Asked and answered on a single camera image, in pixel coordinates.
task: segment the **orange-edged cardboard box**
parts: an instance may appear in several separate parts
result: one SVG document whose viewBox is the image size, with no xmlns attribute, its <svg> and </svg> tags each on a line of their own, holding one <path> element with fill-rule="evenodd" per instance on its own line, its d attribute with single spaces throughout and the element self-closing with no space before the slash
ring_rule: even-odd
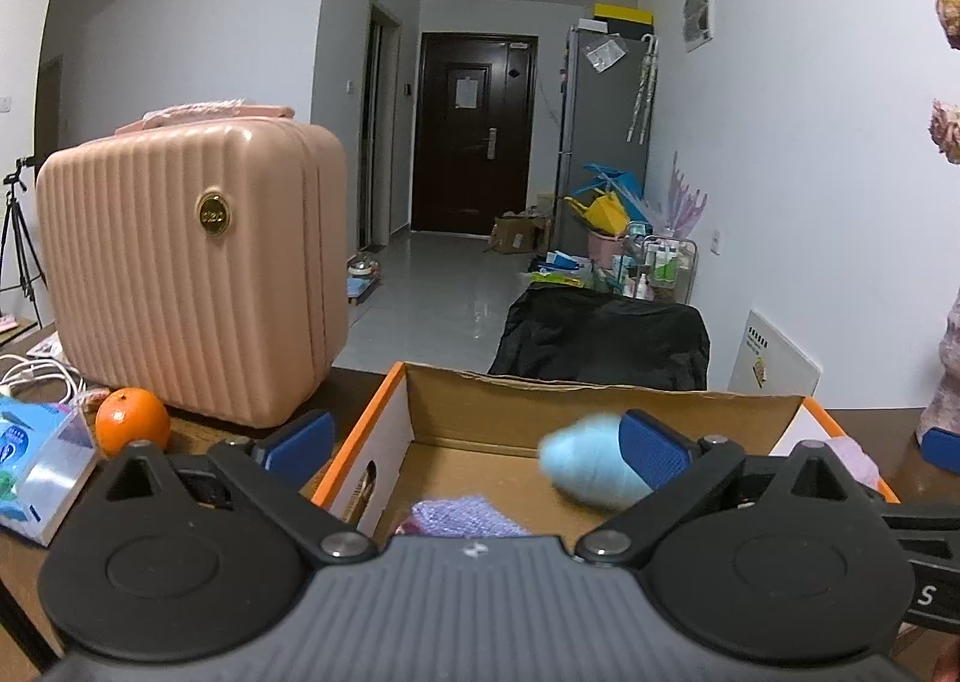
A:
<svg viewBox="0 0 960 682">
<path fill-rule="evenodd" d="M 640 408 L 689 439 L 719 433 L 750 454 L 787 454 L 843 430 L 809 397 L 747 397 L 528 381 L 397 363 L 334 457 L 313 502 L 383 543 L 429 498 L 483 495 L 572 548 L 611 515 L 577 505 L 539 472 L 548 433 L 597 411 Z M 885 483 L 888 501 L 896 495 Z"/>
</svg>

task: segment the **gray refrigerator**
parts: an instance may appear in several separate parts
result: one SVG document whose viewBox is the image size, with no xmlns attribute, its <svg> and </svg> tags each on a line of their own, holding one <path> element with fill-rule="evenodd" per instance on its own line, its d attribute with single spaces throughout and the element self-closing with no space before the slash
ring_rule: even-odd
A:
<svg viewBox="0 0 960 682">
<path fill-rule="evenodd" d="M 606 37 L 596 31 L 573 29 L 568 39 L 555 228 L 550 246 L 576 256 L 587 255 L 587 228 L 573 216 L 563 198 L 586 186 L 594 177 L 593 172 L 584 170 L 584 165 L 592 162 L 632 172 L 640 186 L 643 186 L 647 172 L 650 127 L 648 119 L 646 136 L 640 143 L 642 108 L 634 137 L 629 143 L 627 135 L 634 119 L 648 43 L 617 37 L 616 44 L 623 47 L 627 55 L 605 71 L 597 71 L 585 51 L 602 43 Z"/>
</svg>

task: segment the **suitcase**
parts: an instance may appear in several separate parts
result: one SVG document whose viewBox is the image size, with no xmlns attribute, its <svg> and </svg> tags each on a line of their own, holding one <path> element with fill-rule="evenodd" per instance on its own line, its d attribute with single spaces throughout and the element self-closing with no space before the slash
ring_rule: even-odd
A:
<svg viewBox="0 0 960 682">
<path fill-rule="evenodd" d="M 109 387 L 284 423 L 347 341 L 347 172 L 290 108 L 171 108 L 50 156 L 40 242 L 64 353 Z"/>
</svg>

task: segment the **purple knitted cloth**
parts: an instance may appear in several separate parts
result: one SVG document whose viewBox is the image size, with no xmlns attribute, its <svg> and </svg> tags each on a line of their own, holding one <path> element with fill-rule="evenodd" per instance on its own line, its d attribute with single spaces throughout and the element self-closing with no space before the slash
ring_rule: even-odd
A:
<svg viewBox="0 0 960 682">
<path fill-rule="evenodd" d="M 507 519 L 487 503 L 483 495 L 450 500 L 421 500 L 410 510 L 410 519 L 397 533 L 448 539 L 487 539 L 529 536 L 524 528 Z"/>
</svg>

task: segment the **orange fruit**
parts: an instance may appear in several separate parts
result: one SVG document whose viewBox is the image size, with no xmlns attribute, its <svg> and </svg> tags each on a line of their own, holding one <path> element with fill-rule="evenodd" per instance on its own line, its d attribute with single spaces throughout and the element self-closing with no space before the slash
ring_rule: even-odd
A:
<svg viewBox="0 0 960 682">
<path fill-rule="evenodd" d="M 151 391 L 126 387 L 104 400 L 94 429 L 107 457 L 131 441 L 152 441 L 163 450 L 170 440 L 170 415 Z"/>
</svg>

